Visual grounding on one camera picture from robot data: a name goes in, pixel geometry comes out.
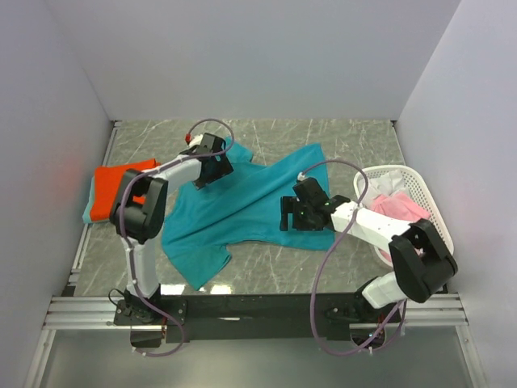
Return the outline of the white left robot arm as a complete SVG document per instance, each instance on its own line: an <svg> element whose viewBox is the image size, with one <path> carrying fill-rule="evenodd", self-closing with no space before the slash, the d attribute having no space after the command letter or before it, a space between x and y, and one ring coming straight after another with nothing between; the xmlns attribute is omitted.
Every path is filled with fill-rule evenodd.
<svg viewBox="0 0 517 388"><path fill-rule="evenodd" d="M123 243L128 272L126 291L139 298L132 314L140 323L159 320L160 302L152 299L160 288L154 253L155 238L165 220L167 197L185 183L198 189L230 174L226 152L234 139L211 133L187 136L188 148L173 160L144 170L130 168L122 174L109 216Z"/></svg>

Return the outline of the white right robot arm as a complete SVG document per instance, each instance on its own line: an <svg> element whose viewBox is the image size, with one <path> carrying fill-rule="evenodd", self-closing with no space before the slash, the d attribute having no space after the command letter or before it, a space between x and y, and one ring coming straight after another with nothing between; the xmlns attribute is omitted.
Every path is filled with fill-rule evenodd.
<svg viewBox="0 0 517 388"><path fill-rule="evenodd" d="M345 196L328 197L315 178L297 182L293 191L280 199L280 230L349 234L391 257L393 270L357 291L355 315L361 321L375 321L394 302L424 303L457 274L457 263L431 221L401 221Z"/></svg>

